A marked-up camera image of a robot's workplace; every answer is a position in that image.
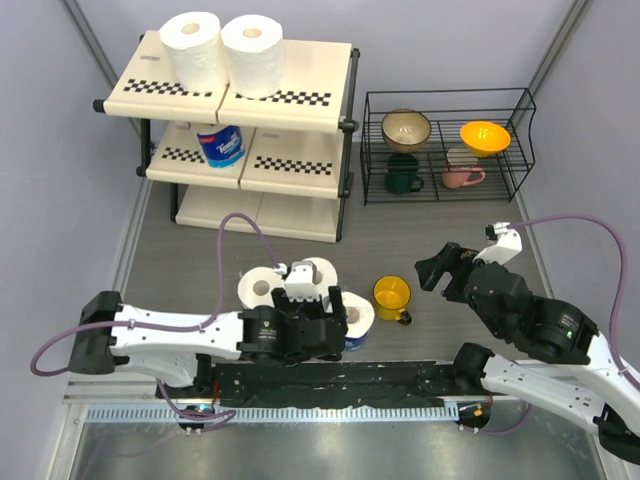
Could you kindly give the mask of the blue paper roll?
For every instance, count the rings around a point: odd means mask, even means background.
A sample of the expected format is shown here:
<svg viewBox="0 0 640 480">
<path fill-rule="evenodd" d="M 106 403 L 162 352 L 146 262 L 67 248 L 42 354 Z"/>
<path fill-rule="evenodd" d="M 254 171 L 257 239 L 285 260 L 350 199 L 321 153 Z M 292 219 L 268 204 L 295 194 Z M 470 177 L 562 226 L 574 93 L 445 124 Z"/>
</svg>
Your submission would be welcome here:
<svg viewBox="0 0 640 480">
<path fill-rule="evenodd" d="M 374 308 L 368 300 L 352 292 L 342 292 L 341 296 L 343 314 L 335 311 L 328 294 L 321 296 L 326 317 L 326 344 L 332 353 L 360 349 L 375 319 Z"/>
<path fill-rule="evenodd" d="M 211 168 L 226 168 L 238 162 L 246 153 L 241 129 L 235 125 L 192 124 L 207 164 Z"/>
</svg>

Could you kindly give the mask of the white paper towel roll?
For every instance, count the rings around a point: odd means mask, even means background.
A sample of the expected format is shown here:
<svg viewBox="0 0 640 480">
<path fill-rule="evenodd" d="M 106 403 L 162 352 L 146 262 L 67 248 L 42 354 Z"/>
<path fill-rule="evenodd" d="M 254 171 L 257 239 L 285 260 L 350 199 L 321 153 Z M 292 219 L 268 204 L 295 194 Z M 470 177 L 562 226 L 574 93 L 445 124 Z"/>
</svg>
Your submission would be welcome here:
<svg viewBox="0 0 640 480">
<path fill-rule="evenodd" d="M 272 268 L 256 267 L 247 271 L 237 286 L 237 295 L 245 309 L 274 306 L 271 292 L 283 288 L 284 280 Z"/>
<path fill-rule="evenodd" d="M 210 12 L 186 12 L 159 30 L 172 68 L 182 87 L 209 93 L 229 82 L 219 18 Z"/>
<path fill-rule="evenodd" d="M 262 99 L 280 89 L 286 59 L 279 22 L 263 15 L 242 15 L 222 28 L 221 39 L 232 92 Z"/>
</svg>

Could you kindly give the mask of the floral print paper roll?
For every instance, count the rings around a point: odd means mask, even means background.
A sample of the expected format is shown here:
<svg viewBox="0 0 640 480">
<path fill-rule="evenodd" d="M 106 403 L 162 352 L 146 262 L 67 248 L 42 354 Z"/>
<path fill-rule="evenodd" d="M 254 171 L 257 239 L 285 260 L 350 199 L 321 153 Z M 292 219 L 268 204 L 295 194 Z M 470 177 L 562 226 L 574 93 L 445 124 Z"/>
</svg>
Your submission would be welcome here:
<svg viewBox="0 0 640 480">
<path fill-rule="evenodd" d="M 327 297 L 328 288 L 338 285 L 338 275 L 334 265 L 321 257 L 307 257 L 305 261 L 313 263 L 313 284 L 322 297 Z"/>
</svg>

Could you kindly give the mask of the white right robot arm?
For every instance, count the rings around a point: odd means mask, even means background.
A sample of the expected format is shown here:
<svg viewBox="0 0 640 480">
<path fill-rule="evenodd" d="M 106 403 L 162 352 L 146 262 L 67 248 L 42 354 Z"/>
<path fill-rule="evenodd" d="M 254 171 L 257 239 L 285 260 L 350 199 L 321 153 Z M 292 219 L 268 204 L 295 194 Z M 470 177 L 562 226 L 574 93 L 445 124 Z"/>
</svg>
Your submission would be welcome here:
<svg viewBox="0 0 640 480">
<path fill-rule="evenodd" d="M 424 291 L 450 274 L 442 293 L 446 300 L 468 305 L 495 338 L 564 369 L 578 382 L 563 383 L 466 343 L 454 359 L 453 386 L 465 395 L 483 388 L 517 397 L 583 427 L 609 453 L 638 463 L 638 391 L 615 365 L 593 321 L 567 302 L 532 294 L 521 276 L 505 268 L 521 250 L 516 233 L 481 251 L 449 242 L 437 255 L 416 262 L 415 269 Z"/>
</svg>

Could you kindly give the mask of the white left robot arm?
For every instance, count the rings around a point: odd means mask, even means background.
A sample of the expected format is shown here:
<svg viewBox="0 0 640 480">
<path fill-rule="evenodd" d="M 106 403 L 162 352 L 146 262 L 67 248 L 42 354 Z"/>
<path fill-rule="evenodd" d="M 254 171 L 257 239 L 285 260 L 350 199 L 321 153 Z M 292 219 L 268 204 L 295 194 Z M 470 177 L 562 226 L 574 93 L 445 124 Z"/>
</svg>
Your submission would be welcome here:
<svg viewBox="0 0 640 480">
<path fill-rule="evenodd" d="M 345 348 L 346 308 L 339 287 L 329 300 L 293 301 L 282 288 L 271 306 L 207 315 L 145 310 L 103 291 L 81 312 L 68 362 L 71 372 L 106 375 L 133 372 L 205 397 L 212 373 L 207 359 L 262 365 L 296 365 L 311 359 L 337 361 Z"/>
</svg>

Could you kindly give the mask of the cream three-tier shelf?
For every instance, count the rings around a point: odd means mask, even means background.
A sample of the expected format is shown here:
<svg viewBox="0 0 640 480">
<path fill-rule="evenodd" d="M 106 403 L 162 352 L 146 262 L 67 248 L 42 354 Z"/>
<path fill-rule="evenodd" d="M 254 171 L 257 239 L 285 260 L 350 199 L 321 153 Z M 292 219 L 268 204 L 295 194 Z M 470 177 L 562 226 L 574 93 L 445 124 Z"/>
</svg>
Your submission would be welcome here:
<svg viewBox="0 0 640 480">
<path fill-rule="evenodd" d="M 288 40 L 286 78 L 264 99 L 229 89 L 192 93 L 175 76 L 156 31 L 144 34 L 96 112 L 138 119 L 138 174 L 170 186 L 180 225 L 334 243 L 341 239 L 353 176 L 353 104 L 360 53 L 347 43 Z M 245 155 L 210 167 L 200 126 L 241 129 Z"/>
</svg>

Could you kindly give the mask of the yellow mug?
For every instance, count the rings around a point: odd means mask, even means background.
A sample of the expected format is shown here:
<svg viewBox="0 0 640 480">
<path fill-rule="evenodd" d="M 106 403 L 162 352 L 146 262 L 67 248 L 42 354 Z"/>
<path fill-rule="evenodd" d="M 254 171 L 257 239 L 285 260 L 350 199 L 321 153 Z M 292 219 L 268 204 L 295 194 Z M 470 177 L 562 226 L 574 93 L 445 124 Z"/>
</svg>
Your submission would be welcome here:
<svg viewBox="0 0 640 480">
<path fill-rule="evenodd" d="M 372 302 L 376 317 L 408 326 L 413 322 L 408 311 L 411 301 L 409 284 L 401 277 L 387 275 L 379 278 L 372 290 Z"/>
</svg>

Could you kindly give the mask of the pink mug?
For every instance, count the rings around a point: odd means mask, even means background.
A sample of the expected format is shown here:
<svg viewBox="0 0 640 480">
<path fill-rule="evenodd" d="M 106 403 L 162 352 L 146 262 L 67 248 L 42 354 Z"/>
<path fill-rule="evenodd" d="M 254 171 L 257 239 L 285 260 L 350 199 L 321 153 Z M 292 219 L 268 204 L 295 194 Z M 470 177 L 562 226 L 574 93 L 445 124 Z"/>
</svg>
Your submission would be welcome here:
<svg viewBox="0 0 640 480">
<path fill-rule="evenodd" d="M 470 187 L 483 182 L 486 172 L 481 167 L 452 168 L 441 175 L 442 182 L 449 189 Z"/>
</svg>

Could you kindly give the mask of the dark green mug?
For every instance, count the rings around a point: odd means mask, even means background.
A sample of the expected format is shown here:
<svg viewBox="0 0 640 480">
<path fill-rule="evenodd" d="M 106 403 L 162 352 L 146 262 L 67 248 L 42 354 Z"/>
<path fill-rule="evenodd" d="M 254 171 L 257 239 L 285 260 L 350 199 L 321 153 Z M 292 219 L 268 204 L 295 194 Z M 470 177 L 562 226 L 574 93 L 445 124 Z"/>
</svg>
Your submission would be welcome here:
<svg viewBox="0 0 640 480">
<path fill-rule="evenodd" d="M 419 161 L 414 155 L 394 153 L 387 159 L 386 167 L 384 184 L 389 193 L 401 195 L 424 188 L 425 182 L 418 175 Z"/>
</svg>

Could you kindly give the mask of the beige ceramic bowl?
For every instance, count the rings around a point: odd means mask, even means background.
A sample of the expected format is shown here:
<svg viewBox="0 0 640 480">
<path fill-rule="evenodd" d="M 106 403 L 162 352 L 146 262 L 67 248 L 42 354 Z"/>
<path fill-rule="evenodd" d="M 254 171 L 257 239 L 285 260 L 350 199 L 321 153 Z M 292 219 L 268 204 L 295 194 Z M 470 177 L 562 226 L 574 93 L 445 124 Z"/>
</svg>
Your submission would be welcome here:
<svg viewBox="0 0 640 480">
<path fill-rule="evenodd" d="M 428 141 L 432 126 L 422 113 L 411 109 L 396 109 L 382 120 L 385 144 L 395 152 L 418 152 Z"/>
</svg>

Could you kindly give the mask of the orange bowl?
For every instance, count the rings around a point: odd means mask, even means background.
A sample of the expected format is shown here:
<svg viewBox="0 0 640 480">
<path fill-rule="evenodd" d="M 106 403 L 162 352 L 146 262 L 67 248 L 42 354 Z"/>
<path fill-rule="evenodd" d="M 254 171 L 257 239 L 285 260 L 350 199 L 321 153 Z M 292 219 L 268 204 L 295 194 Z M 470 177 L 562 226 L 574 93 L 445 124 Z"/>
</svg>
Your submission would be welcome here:
<svg viewBox="0 0 640 480">
<path fill-rule="evenodd" d="M 476 157 L 489 157 L 507 149 L 512 141 L 502 126 L 489 121 L 471 121 L 459 131 L 460 138 Z"/>
</svg>

